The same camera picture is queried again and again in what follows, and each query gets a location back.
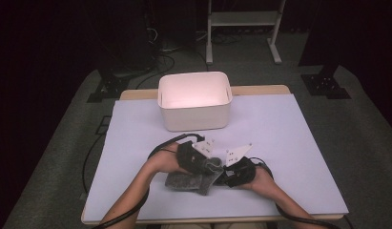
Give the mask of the person's right hand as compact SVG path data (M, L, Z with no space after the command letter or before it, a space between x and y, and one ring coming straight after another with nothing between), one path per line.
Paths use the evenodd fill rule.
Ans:
M249 183L244 184L243 188L259 194L267 194L275 186L275 182L262 167L256 166L255 172L255 177Z

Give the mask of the person's left hand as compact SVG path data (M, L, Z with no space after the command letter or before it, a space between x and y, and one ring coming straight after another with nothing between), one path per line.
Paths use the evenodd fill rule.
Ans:
M173 173L180 172L187 174L187 171L181 168L176 159L178 144L172 143L158 152L156 152L145 163L145 167L155 173Z

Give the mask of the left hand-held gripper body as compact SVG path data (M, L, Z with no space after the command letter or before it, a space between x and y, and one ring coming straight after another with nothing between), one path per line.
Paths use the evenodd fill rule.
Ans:
M193 142L179 144L176 152L178 165L192 174L210 175L212 171L207 167L207 157L193 148Z

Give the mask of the white plastic bin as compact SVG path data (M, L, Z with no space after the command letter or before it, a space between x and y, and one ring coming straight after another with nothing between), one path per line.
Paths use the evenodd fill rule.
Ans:
M222 72L165 75L157 90L164 125L171 132L225 127L232 99L228 77Z

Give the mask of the grey fluffy cloth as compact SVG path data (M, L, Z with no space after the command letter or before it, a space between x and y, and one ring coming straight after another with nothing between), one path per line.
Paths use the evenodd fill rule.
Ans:
M176 191L193 191L207 196L210 188L223 172L220 158L207 158L200 164L197 171L190 175L180 172L170 173L165 180L165 186Z

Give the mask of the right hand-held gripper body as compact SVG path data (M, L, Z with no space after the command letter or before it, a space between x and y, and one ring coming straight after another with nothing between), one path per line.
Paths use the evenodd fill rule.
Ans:
M252 149L252 144L228 150L223 166L223 183L229 187L236 187L252 181L256 175L255 164L246 157Z

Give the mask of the white metal stand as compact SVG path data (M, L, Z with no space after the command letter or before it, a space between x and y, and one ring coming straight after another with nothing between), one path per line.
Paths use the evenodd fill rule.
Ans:
M208 0L206 63L213 63L212 31L217 27L256 27L272 26L272 35L267 39L268 47L276 64L282 60L276 46L286 0L280 0L277 10L269 11L240 11L240 12L213 12L212 0Z

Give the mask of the black stand base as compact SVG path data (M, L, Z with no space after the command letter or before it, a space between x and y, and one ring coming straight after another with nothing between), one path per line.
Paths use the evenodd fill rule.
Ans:
M100 103L103 99L119 98L127 89L130 79L118 77L109 71L99 71L100 82L87 99L88 103Z
M334 77L337 64L327 64L318 73L302 74L301 79L310 95L322 95L328 99L350 99Z

